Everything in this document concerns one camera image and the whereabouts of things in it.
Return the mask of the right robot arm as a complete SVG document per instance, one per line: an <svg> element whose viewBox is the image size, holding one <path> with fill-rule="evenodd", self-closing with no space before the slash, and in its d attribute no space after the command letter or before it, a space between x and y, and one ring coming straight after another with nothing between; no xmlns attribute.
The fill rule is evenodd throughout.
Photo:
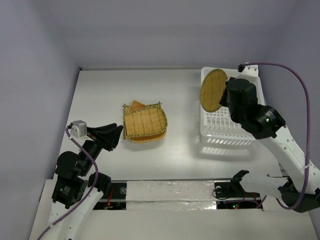
<svg viewBox="0 0 320 240"><path fill-rule="evenodd" d="M270 196L298 213L319 208L320 170L296 143L279 112L258 103L257 88L247 79L231 77L225 86L220 103L228 107L231 120L267 148L288 174L258 176L241 170L231 179L231 192L235 196L246 192Z"/></svg>

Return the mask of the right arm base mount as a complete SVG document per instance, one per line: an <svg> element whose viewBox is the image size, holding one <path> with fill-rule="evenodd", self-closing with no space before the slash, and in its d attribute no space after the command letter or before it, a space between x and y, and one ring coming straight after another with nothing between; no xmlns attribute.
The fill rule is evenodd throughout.
<svg viewBox="0 0 320 240"><path fill-rule="evenodd" d="M216 181L212 190L218 210L256 209L262 197L256 192L246 192L239 184L230 181Z"/></svg>

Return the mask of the small round bamboo plate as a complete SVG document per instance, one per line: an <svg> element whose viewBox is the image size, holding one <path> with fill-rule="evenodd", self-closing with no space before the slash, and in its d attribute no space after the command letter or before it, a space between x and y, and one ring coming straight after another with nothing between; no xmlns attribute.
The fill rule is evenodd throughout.
<svg viewBox="0 0 320 240"><path fill-rule="evenodd" d="M227 80L226 72L220 68L211 70L204 78L200 90L200 103L206 112L213 113L220 109L220 100Z"/></svg>

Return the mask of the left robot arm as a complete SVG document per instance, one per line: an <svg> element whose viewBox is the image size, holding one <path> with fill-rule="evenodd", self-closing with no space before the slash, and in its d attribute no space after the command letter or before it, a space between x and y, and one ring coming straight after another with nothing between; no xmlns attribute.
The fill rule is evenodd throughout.
<svg viewBox="0 0 320 240"><path fill-rule="evenodd" d="M38 239L79 239L95 205L111 191L111 178L99 172L96 159L102 150L111 152L117 147L122 130L116 123L88 127L82 120L65 128L79 152L65 151L57 159L48 226Z"/></svg>

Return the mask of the thick tan woven plate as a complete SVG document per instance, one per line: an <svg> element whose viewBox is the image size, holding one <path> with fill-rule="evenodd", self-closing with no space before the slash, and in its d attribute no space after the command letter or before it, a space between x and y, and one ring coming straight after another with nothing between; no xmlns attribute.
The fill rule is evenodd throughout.
<svg viewBox="0 0 320 240"><path fill-rule="evenodd" d="M161 133L158 133L155 135L130 137L129 140L131 140L134 143L153 142L153 141L158 141L158 140L161 140L162 138L164 138L166 133L167 133L167 131L165 130L164 132L161 132Z"/></svg>

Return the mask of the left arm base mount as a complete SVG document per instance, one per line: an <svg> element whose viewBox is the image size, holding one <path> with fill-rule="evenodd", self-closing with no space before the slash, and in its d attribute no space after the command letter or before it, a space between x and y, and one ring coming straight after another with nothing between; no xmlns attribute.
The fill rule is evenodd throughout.
<svg viewBox="0 0 320 240"><path fill-rule="evenodd" d="M112 181L108 195L103 196L96 205L94 210L126 210L126 181Z"/></svg>

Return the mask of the triangular orange woven plate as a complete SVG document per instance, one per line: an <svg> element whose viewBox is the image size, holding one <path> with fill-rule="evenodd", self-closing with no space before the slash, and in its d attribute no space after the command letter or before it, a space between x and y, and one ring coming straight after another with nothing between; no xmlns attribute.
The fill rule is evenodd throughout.
<svg viewBox="0 0 320 240"><path fill-rule="evenodd" d="M131 105L129 106L128 113L132 113L134 111L141 110L146 107L147 107L147 105L145 105L137 100L133 100Z"/></svg>

